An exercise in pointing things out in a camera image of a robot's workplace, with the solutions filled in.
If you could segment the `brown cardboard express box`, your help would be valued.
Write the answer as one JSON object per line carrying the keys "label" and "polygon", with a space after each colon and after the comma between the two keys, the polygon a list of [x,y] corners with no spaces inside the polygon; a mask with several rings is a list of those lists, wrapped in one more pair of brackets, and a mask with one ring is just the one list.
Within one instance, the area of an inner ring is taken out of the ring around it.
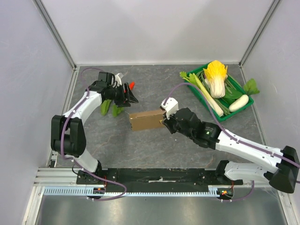
{"label": "brown cardboard express box", "polygon": [[161,124],[164,111],[161,109],[146,112],[137,112],[129,115],[132,131],[163,128]]}

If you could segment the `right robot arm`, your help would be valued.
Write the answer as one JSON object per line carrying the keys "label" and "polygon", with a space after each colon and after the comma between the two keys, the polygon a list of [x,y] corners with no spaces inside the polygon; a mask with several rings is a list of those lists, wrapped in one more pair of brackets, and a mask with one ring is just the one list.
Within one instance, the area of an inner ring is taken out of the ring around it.
{"label": "right robot arm", "polygon": [[163,114],[163,125],[170,133],[180,133],[203,148],[234,154],[248,163],[222,160],[217,166],[215,180],[219,184],[229,181],[250,180],[268,183],[288,194],[295,191],[300,161],[295,148],[274,148],[239,137],[220,126],[201,121],[189,108]]}

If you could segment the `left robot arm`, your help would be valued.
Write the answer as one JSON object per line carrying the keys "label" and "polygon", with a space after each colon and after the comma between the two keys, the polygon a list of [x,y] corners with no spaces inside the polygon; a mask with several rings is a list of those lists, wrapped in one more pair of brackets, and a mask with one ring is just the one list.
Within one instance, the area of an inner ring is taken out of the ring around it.
{"label": "left robot arm", "polygon": [[51,148],[64,159],[74,160],[87,172],[87,180],[99,184],[103,179],[101,163],[86,148],[84,124],[104,101],[112,100],[117,107],[130,107],[139,101],[129,84],[122,82],[123,74],[100,71],[98,79],[85,90],[82,98],[63,115],[51,120]]}

